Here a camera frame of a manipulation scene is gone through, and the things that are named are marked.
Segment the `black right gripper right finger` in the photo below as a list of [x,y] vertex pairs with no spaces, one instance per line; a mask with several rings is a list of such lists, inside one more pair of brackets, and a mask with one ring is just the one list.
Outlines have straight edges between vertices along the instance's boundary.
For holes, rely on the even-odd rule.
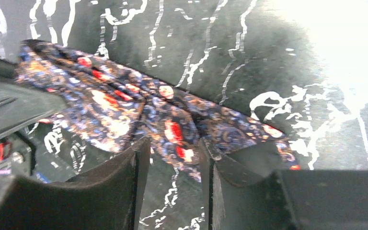
[[368,230],[368,171],[289,170],[272,141],[199,147],[209,230]]

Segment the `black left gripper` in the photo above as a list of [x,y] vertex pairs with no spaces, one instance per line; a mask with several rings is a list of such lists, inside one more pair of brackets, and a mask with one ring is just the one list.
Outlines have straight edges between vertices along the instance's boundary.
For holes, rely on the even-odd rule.
[[66,108],[59,96],[16,84],[15,69],[14,63],[0,59],[0,140]]

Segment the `dark paisley red-dotted tie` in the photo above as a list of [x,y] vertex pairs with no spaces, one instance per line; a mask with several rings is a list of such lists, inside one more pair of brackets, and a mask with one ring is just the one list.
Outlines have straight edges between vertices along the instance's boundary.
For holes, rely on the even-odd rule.
[[41,40],[23,41],[19,58],[18,83],[61,96],[67,104],[32,131],[42,131],[48,152],[56,155],[70,133],[81,150],[63,157],[78,172],[101,158],[89,157],[88,145],[111,158],[144,136],[164,162],[197,182],[200,138],[225,154],[273,141],[282,164],[300,169],[283,132],[124,65]]

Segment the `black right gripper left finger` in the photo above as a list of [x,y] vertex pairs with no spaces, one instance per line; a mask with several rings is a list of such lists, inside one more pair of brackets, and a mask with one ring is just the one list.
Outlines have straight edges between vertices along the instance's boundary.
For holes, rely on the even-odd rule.
[[149,162],[143,137],[65,182],[0,175],[0,230],[136,230]]

